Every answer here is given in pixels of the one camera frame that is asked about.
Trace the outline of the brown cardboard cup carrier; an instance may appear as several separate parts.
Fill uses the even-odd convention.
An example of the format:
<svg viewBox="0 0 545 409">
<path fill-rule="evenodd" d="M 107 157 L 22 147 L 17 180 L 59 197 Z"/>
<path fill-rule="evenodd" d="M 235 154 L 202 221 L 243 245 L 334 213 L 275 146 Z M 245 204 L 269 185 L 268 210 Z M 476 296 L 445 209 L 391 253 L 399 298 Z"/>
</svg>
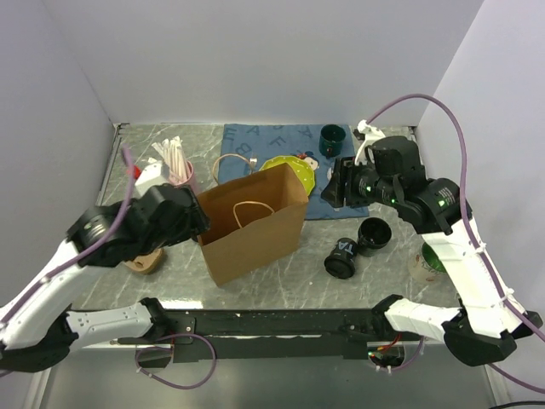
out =
<svg viewBox="0 0 545 409">
<path fill-rule="evenodd" d="M 138 256 L 131 261 L 124 262 L 123 265 L 132 273 L 148 275 L 152 274 L 164 257 L 164 249 L 158 248 L 155 251 Z"/>
</svg>

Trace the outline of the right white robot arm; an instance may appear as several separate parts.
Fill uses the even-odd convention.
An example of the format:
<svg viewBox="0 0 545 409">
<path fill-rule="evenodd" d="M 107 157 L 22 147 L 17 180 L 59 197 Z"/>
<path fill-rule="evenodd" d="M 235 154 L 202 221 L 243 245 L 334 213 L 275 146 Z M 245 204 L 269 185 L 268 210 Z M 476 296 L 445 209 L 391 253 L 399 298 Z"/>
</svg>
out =
<svg viewBox="0 0 545 409">
<path fill-rule="evenodd" d="M 365 163 L 337 158 L 321 197 L 334 208 L 390 206 L 429 245 L 460 297 L 457 308 L 441 308 L 391 295 L 373 309 L 373 332 L 392 339 L 399 332 L 443 342 L 467 366 L 505 360 L 542 325 L 508 293 L 461 189 L 450 179 L 427 177 L 418 146 L 403 136 L 380 139 L 365 148 Z"/>
</svg>

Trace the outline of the black coffee cup lid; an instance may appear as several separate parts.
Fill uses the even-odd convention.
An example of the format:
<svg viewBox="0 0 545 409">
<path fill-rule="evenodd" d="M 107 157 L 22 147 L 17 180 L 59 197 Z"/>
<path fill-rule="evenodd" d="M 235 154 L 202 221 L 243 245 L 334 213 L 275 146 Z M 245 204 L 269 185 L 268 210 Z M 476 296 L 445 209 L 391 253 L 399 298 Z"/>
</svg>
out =
<svg viewBox="0 0 545 409">
<path fill-rule="evenodd" d="M 337 279 L 350 279 L 355 274 L 355 264 L 351 259 L 327 256 L 324 260 L 326 272 Z"/>
</svg>

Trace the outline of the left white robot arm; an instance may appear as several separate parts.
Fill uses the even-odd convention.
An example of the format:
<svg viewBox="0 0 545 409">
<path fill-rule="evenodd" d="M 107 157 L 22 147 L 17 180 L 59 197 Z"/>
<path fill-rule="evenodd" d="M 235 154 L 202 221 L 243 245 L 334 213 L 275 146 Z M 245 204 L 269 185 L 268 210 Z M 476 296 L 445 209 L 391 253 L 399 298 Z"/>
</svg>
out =
<svg viewBox="0 0 545 409">
<path fill-rule="evenodd" d="M 210 220 L 189 186 L 150 187 L 142 197 L 86 210 L 46 267 L 1 309 L 1 368 L 35 373 L 71 352 L 116 338 L 162 341 L 174 327 L 160 301 L 76 312 L 73 301 L 102 274 L 198 237 Z"/>
</svg>

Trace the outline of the brown paper bag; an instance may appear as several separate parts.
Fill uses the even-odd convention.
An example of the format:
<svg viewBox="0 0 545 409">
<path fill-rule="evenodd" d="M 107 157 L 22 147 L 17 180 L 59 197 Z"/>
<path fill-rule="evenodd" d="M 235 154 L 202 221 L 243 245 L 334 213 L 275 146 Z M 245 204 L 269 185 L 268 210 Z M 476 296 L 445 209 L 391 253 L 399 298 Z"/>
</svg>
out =
<svg viewBox="0 0 545 409">
<path fill-rule="evenodd" d="M 210 278 L 225 285 L 299 247 L 308 196 L 287 164 L 198 195 L 210 230 L 198 237 Z"/>
</svg>

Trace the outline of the dark transparent coffee cup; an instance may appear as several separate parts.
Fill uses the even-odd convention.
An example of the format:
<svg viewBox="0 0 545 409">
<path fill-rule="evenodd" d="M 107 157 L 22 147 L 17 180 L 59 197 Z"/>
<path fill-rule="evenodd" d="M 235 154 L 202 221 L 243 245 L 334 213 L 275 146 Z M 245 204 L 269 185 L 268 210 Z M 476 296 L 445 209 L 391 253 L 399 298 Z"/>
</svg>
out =
<svg viewBox="0 0 545 409">
<path fill-rule="evenodd" d="M 340 238 L 336 241 L 329 260 L 341 262 L 345 265 L 354 265 L 354 258 L 358 255 L 358 243 L 353 239 Z"/>
</svg>

